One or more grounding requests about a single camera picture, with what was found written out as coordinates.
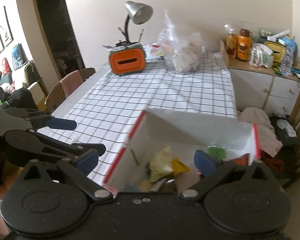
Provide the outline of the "pale yellow snack packet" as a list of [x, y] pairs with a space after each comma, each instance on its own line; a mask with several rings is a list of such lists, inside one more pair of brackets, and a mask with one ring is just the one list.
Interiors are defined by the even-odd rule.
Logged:
[[170, 146], [159, 150], [149, 161], [149, 181], [154, 183], [173, 173], [172, 154]]

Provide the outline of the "white sideboard cabinet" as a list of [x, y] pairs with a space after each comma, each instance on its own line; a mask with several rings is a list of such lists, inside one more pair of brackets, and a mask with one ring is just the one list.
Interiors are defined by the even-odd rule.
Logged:
[[220, 40], [219, 52], [231, 74], [238, 110], [258, 107], [267, 114], [291, 114], [300, 92], [297, 76], [279, 76], [271, 68], [255, 68], [232, 59], [226, 53], [223, 40]]

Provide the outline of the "beige cloth bag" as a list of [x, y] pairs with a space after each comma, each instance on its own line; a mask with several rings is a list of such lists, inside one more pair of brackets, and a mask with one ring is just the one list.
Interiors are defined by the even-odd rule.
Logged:
[[243, 111], [237, 111], [237, 116], [240, 121], [257, 126], [260, 150], [272, 158], [276, 157], [281, 150], [282, 142], [277, 140], [275, 129], [265, 111], [257, 107], [247, 107]]

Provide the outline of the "blue snack packet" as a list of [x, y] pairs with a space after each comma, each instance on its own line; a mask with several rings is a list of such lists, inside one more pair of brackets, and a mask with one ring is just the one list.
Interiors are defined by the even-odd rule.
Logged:
[[141, 180], [136, 184], [125, 186], [126, 192], [149, 192], [153, 184], [149, 180]]

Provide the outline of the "dark red foil snack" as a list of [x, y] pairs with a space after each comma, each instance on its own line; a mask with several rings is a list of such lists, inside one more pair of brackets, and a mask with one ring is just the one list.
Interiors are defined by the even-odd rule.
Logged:
[[250, 154], [246, 153], [238, 158], [232, 159], [232, 161], [239, 166], [247, 166], [249, 165], [249, 160], [250, 160]]

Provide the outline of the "orange teal tissue box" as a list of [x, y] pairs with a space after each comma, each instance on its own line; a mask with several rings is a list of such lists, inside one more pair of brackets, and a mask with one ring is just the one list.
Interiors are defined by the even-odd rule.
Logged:
[[108, 59], [116, 75], [141, 72], [146, 67], [146, 53], [139, 42], [111, 48]]

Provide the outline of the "yellow tissue box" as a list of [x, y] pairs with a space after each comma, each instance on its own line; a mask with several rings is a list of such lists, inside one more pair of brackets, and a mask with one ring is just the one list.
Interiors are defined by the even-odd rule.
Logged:
[[286, 54], [285, 46], [271, 41], [264, 42], [264, 45], [273, 51], [272, 56], [274, 57], [274, 62], [281, 63], [283, 57]]

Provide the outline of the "black bag on floor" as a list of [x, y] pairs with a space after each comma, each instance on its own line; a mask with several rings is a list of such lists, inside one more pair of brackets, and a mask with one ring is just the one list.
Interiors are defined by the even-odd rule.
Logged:
[[298, 137], [295, 129], [289, 123], [285, 116], [270, 116], [270, 122], [275, 129], [275, 135], [283, 146], [295, 145], [298, 143]]

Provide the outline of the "amber liquid bottle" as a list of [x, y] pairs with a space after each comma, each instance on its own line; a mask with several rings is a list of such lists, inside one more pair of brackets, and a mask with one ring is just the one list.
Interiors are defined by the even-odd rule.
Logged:
[[237, 55], [237, 43], [238, 43], [238, 36], [236, 33], [236, 29], [230, 25], [226, 25], [225, 28], [228, 32], [225, 41], [225, 49], [228, 56], [232, 59], [235, 59]]

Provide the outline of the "orange thermos bottle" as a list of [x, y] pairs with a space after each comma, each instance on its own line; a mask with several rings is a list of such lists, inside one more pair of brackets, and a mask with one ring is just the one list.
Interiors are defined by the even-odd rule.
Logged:
[[237, 39], [237, 58], [240, 61], [247, 62], [251, 48], [252, 32], [248, 29], [240, 29]]

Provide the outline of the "clear water bottle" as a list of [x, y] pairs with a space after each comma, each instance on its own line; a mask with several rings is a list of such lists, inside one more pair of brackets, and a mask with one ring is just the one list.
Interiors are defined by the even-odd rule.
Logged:
[[280, 64], [280, 72], [283, 76], [292, 75], [293, 61], [294, 61], [293, 47], [286, 46], [286, 53], [282, 58]]

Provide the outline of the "silver desk lamp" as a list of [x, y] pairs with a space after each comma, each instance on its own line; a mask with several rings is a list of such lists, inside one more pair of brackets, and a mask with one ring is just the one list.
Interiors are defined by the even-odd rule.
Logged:
[[119, 42], [120, 46], [130, 45], [132, 43], [129, 39], [128, 33], [128, 26], [130, 21], [132, 21], [135, 25], [142, 25], [148, 22], [153, 15], [153, 7], [144, 3], [126, 1], [125, 7], [128, 14], [125, 20], [124, 30], [121, 30], [119, 28], [119, 31], [121, 31], [126, 40]]

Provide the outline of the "black snack packet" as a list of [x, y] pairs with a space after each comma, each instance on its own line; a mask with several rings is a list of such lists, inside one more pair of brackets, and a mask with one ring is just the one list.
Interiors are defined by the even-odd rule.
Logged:
[[162, 178], [153, 184], [150, 191], [151, 192], [176, 192], [177, 185], [174, 179]]

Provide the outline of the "clear plastic bag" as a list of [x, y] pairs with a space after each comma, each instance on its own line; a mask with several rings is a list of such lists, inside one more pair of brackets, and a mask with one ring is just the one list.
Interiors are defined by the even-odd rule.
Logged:
[[158, 37], [158, 45], [162, 49], [166, 64], [181, 73], [197, 71], [205, 53], [201, 34], [196, 32], [188, 37], [180, 36], [168, 10], [164, 12], [164, 24], [165, 27]]

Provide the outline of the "green snack packet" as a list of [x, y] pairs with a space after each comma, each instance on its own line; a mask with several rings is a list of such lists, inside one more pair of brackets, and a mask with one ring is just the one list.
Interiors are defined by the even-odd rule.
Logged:
[[225, 148], [223, 147], [211, 145], [207, 149], [208, 149], [208, 154], [214, 158], [217, 158], [219, 160], [226, 158], [226, 151]]

